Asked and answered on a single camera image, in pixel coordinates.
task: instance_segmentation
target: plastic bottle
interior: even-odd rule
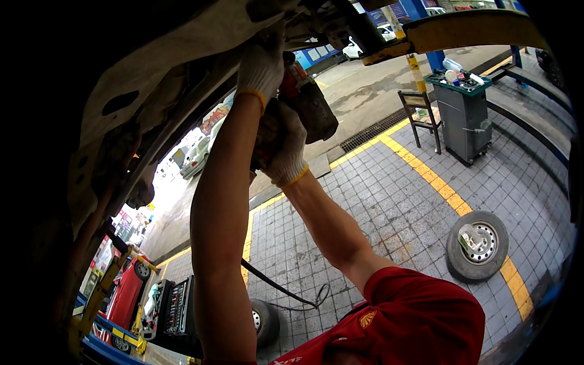
[[[461,72],[460,70],[463,68],[461,64],[450,58],[445,58],[444,61],[442,61],[442,66],[444,66],[445,69],[451,69],[455,72]]]

